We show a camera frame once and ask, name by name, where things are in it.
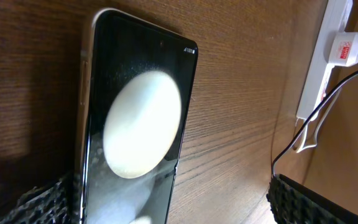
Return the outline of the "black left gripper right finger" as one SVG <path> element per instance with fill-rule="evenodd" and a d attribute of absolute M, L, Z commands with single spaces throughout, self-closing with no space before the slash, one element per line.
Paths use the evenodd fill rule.
<path fill-rule="evenodd" d="M 276 223 L 358 223 L 358 215 L 289 179 L 274 175 L 269 184 L 267 201 Z"/>

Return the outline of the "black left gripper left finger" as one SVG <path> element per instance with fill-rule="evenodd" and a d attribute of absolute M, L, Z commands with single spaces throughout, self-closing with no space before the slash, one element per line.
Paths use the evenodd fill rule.
<path fill-rule="evenodd" d="M 71 175 L 64 175 L 44 187 L 34 187 L 17 200 L 16 206 L 0 207 L 0 223 L 70 223 Z"/>

